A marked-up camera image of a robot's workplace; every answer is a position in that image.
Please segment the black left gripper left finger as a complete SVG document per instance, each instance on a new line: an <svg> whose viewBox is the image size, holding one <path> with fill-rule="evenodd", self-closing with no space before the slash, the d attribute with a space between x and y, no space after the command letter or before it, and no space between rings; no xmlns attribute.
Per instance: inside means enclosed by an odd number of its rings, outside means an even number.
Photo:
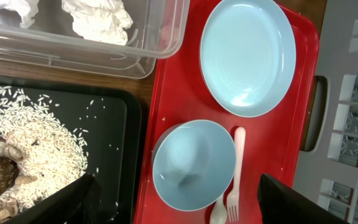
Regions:
<svg viewBox="0 0 358 224"><path fill-rule="evenodd" d="M101 187L93 174L85 174L7 224L93 224L98 221Z"/></svg>

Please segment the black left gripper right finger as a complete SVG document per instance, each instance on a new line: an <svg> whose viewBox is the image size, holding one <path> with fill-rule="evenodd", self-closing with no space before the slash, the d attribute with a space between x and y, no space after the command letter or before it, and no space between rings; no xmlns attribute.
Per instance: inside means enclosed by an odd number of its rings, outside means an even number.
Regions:
<svg viewBox="0 0 358 224"><path fill-rule="evenodd" d="M348 224L269 174L262 174L257 200L263 224Z"/></svg>

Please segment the rice and food scraps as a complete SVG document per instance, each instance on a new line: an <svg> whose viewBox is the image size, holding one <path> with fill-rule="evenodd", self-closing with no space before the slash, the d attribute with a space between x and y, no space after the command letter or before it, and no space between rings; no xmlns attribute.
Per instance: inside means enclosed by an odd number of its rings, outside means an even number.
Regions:
<svg viewBox="0 0 358 224"><path fill-rule="evenodd" d="M0 223L83 177L87 144L44 102L0 86Z"/></svg>

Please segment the light blue bowl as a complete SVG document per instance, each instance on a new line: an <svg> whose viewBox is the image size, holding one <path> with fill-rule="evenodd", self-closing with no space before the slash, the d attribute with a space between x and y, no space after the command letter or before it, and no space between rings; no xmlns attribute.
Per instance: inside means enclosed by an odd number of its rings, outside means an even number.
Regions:
<svg viewBox="0 0 358 224"><path fill-rule="evenodd" d="M155 143L152 181L169 207L193 212L208 207L234 177L236 150L220 124L196 119L168 128Z"/></svg>

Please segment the white napkin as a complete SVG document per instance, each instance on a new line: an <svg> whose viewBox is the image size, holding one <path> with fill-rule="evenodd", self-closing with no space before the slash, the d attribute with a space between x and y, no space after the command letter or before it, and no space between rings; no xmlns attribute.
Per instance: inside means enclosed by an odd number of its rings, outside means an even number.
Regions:
<svg viewBox="0 0 358 224"><path fill-rule="evenodd" d="M133 20L121 0L63 0L73 18L72 28L86 40L126 45Z"/></svg>

